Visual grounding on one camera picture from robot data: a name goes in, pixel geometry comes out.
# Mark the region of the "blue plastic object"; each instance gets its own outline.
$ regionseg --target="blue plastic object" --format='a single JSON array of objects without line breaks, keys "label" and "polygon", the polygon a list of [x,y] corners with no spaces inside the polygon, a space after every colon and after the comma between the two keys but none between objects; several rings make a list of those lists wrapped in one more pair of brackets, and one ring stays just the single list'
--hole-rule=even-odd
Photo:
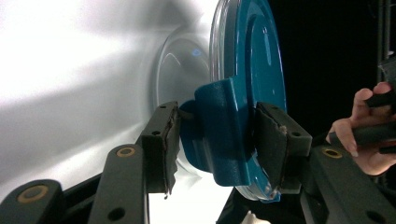
[{"label": "blue plastic object", "polygon": [[195,100],[180,107],[193,114],[182,121],[182,144],[189,162],[213,173],[219,185],[239,186],[252,200],[278,201],[280,194],[257,163],[251,139],[257,102],[286,110],[276,26],[266,0],[222,2],[228,7],[224,79],[200,87]]}]

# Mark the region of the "brass screw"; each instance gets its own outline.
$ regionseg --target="brass screw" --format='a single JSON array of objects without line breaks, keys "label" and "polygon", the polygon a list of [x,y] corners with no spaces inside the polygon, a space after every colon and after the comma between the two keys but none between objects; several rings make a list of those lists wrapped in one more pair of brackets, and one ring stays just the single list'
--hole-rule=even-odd
[{"label": "brass screw", "polygon": [[122,149],[117,151],[117,156],[118,157],[130,157],[134,155],[134,148],[132,147],[123,147]]},{"label": "brass screw", "polygon": [[335,149],[332,149],[332,148],[326,148],[325,147],[325,148],[322,149],[322,152],[326,156],[334,158],[334,159],[340,159],[340,158],[343,157],[343,155],[339,151],[337,151]]},{"label": "brass screw", "polygon": [[45,185],[36,185],[36,186],[30,187],[29,189],[24,190],[18,196],[18,202],[19,203],[32,203],[32,202],[38,201],[41,198],[43,198],[47,194],[48,191],[49,191],[49,188]]}]

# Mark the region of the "blue lid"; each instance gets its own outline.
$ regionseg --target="blue lid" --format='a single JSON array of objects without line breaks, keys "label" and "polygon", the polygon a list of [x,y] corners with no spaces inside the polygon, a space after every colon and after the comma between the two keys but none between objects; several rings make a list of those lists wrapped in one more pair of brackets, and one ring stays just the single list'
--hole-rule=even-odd
[{"label": "blue lid", "polygon": [[189,162],[213,173],[221,186],[253,200],[278,200],[256,160],[252,122],[257,102],[286,110],[276,27],[266,0],[220,0],[210,42],[212,83],[180,108],[192,113],[181,125]]}]

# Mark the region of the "finger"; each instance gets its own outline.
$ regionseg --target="finger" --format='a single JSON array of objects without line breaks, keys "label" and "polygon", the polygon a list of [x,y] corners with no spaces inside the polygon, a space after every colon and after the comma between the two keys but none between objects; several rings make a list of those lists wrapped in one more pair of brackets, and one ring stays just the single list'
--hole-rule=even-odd
[{"label": "finger", "polygon": [[352,116],[350,117],[352,120],[370,116],[370,107],[368,107],[364,101],[372,96],[373,92],[369,89],[361,89],[356,92],[355,98],[353,99]]},{"label": "finger", "polygon": [[367,175],[381,175],[396,163],[396,155],[363,150],[354,160]]},{"label": "finger", "polygon": [[[373,88],[374,94],[384,94],[391,91],[391,87],[387,82],[380,82]],[[371,115],[377,117],[387,118],[391,116],[392,111],[390,105],[384,105],[380,107],[372,108]]]},{"label": "finger", "polygon": [[348,151],[353,157],[358,157],[358,146],[356,144],[355,137],[353,136],[350,120],[339,119],[332,126],[335,134],[346,151]]}]

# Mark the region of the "person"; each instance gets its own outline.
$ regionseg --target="person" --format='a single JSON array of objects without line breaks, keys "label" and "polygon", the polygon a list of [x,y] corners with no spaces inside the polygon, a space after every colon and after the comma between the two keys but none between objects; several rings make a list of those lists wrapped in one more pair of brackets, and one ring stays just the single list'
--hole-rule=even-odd
[{"label": "person", "polygon": [[[329,133],[336,133],[344,148],[353,156],[354,161],[367,175],[381,175],[386,172],[390,166],[396,163],[396,154],[380,154],[378,150],[381,145],[358,146],[352,129],[396,120],[396,115],[392,113],[390,105],[370,108],[365,103],[365,100],[374,94],[382,94],[388,91],[391,91],[388,82],[378,83],[372,91],[369,89],[357,91],[351,116],[335,121],[329,130]],[[329,135],[327,135],[326,140],[331,144]]]}]

